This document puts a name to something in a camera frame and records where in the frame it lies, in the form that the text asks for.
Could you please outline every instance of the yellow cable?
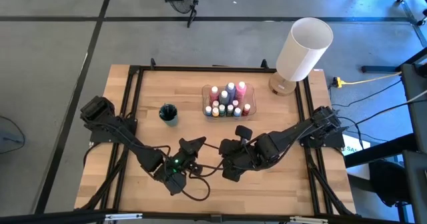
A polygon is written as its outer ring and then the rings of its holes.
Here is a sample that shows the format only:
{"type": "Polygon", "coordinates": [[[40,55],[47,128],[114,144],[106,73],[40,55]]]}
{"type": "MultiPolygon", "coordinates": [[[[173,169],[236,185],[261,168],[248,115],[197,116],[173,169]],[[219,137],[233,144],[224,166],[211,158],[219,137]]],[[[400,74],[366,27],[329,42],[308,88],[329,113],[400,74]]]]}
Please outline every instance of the yellow cable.
{"type": "Polygon", "coordinates": [[[402,74],[401,71],[399,71],[398,73],[387,75],[387,76],[383,76],[383,77],[377,77],[377,78],[373,78],[373,79],[369,79],[369,80],[364,80],[364,81],[355,81],[355,82],[351,82],[351,83],[350,82],[348,83],[348,82],[345,82],[345,81],[341,80],[341,85],[354,85],[354,84],[360,84],[360,83],[367,83],[367,82],[370,82],[370,81],[376,81],[376,80],[387,78],[387,77],[394,77],[394,76],[397,76],[397,75],[400,75],[400,74],[402,74]]]}

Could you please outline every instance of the small bottle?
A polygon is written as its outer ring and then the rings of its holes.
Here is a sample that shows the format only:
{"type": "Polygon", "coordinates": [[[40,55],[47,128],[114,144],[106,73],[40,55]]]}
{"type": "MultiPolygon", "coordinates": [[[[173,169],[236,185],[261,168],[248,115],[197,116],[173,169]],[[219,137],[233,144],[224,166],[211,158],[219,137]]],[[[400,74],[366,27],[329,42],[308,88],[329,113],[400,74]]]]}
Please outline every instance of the small bottle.
{"type": "Polygon", "coordinates": [[[210,103],[212,104],[214,101],[217,101],[219,95],[220,93],[218,92],[218,87],[212,87],[211,93],[209,94],[210,103]]]}
{"type": "Polygon", "coordinates": [[[222,91],[220,96],[220,104],[228,105],[228,92],[222,91]]]}
{"type": "Polygon", "coordinates": [[[233,107],[236,108],[239,105],[239,101],[238,100],[234,100],[233,101],[233,107]]]}
{"type": "Polygon", "coordinates": [[[248,115],[250,109],[251,109],[251,105],[245,104],[243,111],[242,111],[242,115],[248,115]]]}
{"type": "Polygon", "coordinates": [[[234,83],[228,83],[226,86],[226,91],[228,92],[229,96],[228,105],[230,105],[233,103],[234,96],[236,95],[236,86],[234,85],[234,83]]]}
{"type": "Polygon", "coordinates": [[[217,107],[212,109],[212,117],[218,117],[220,115],[220,111],[218,111],[217,107]]]}
{"type": "Polygon", "coordinates": [[[227,106],[227,117],[231,117],[233,115],[234,107],[233,105],[227,106]]]}
{"type": "Polygon", "coordinates": [[[207,115],[207,116],[212,115],[212,107],[207,106],[207,107],[205,108],[205,115],[207,115]]]}
{"type": "Polygon", "coordinates": [[[217,107],[218,108],[218,106],[220,105],[220,102],[219,101],[213,101],[213,103],[212,103],[212,108],[215,108],[215,107],[217,107]]]}
{"type": "Polygon", "coordinates": [[[243,101],[246,93],[246,84],[243,81],[239,82],[239,85],[236,87],[236,99],[239,102],[243,101]]]}
{"type": "Polygon", "coordinates": [[[234,109],[234,116],[235,117],[240,117],[241,114],[242,114],[242,110],[239,107],[236,107],[234,109]]]}
{"type": "Polygon", "coordinates": [[[226,106],[225,105],[220,105],[220,117],[223,117],[226,115],[226,106]]]}

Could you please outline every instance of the lamp base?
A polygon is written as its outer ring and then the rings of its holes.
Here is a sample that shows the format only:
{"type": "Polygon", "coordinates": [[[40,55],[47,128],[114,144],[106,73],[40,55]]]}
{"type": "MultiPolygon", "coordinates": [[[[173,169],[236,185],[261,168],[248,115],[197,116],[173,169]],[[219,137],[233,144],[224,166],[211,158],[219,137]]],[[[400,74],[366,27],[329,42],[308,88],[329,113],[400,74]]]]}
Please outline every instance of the lamp base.
{"type": "Polygon", "coordinates": [[[275,72],[268,81],[268,86],[270,90],[273,91],[274,94],[280,96],[290,95],[294,92],[296,87],[295,81],[287,81],[283,77],[279,75],[279,73],[275,72]]]}

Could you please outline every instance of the white lamp shade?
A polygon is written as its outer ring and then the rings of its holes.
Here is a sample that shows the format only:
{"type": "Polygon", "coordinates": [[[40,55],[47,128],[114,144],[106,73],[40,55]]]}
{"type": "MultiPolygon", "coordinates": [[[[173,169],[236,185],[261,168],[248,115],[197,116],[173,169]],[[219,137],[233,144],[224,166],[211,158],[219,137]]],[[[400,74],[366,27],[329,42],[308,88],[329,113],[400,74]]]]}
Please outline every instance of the white lamp shade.
{"type": "Polygon", "coordinates": [[[312,17],[297,20],[276,62],[278,73],[288,81],[306,78],[333,39],[325,22],[312,17]]]}

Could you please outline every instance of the table lamp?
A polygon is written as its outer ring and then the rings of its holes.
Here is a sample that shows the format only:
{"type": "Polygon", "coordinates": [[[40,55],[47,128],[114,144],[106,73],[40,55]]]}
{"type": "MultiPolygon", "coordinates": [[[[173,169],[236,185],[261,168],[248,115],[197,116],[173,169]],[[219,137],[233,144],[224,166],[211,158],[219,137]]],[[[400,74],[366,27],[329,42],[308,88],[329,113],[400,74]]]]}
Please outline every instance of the table lamp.
{"type": "Polygon", "coordinates": [[[276,61],[277,72],[270,77],[270,89],[276,95],[292,93],[296,81],[307,77],[333,38],[331,28],[324,21],[312,17],[297,20],[276,61]]]}

